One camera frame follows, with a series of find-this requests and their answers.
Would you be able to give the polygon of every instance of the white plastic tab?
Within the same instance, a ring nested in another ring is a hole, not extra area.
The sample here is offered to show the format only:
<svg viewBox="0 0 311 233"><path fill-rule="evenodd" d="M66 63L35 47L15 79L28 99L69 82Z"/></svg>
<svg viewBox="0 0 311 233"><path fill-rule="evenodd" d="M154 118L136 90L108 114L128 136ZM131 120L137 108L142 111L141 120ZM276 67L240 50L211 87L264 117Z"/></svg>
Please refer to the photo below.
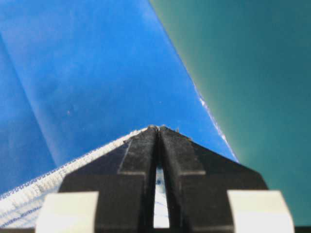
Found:
<svg viewBox="0 0 311 233"><path fill-rule="evenodd" d="M36 233L93 233L98 192L48 194Z"/></svg>
<svg viewBox="0 0 311 233"><path fill-rule="evenodd" d="M280 191L228 190L235 233L294 233Z"/></svg>

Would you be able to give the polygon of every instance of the white frayed fabric edge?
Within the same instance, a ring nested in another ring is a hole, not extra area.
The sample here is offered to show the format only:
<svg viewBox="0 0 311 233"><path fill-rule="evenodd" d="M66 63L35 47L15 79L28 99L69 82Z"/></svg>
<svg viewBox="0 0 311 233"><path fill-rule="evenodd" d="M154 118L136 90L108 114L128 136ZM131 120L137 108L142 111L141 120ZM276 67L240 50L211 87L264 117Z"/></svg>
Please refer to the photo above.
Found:
<svg viewBox="0 0 311 233"><path fill-rule="evenodd" d="M123 145L124 141L146 129L132 131L126 136L1 195L0 228L33 227L44 197L48 193L57 192L67 174Z"/></svg>

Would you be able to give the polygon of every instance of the clamp jaw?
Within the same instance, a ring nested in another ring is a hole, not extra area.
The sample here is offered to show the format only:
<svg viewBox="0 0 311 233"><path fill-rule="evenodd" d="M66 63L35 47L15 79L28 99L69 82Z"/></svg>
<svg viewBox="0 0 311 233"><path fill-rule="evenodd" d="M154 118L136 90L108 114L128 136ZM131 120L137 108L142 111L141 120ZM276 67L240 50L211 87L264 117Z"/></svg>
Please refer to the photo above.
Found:
<svg viewBox="0 0 311 233"><path fill-rule="evenodd" d="M166 183L168 229L153 228L158 163ZM98 191L96 233L234 233L231 189L268 188L256 171L166 127L151 126L67 175L59 193ZM34 232L0 232L27 231Z"/></svg>

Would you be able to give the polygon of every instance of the blue cloth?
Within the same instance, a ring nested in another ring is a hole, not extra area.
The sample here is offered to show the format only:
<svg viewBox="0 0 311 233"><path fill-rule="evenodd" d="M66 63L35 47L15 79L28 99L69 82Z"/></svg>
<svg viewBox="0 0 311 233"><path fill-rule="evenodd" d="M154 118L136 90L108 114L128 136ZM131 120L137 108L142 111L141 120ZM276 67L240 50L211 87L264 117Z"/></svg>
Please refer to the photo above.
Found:
<svg viewBox="0 0 311 233"><path fill-rule="evenodd" d="M0 1L0 194L134 129L235 160L146 0Z"/></svg>

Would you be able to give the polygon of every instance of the green surface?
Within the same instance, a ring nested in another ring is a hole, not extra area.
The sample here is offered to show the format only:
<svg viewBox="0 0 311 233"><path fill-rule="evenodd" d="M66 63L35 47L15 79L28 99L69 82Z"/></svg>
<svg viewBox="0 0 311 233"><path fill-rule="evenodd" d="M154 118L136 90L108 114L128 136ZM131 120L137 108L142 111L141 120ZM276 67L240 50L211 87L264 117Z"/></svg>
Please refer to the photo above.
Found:
<svg viewBox="0 0 311 233"><path fill-rule="evenodd" d="M151 3L239 161L311 225L311 1Z"/></svg>

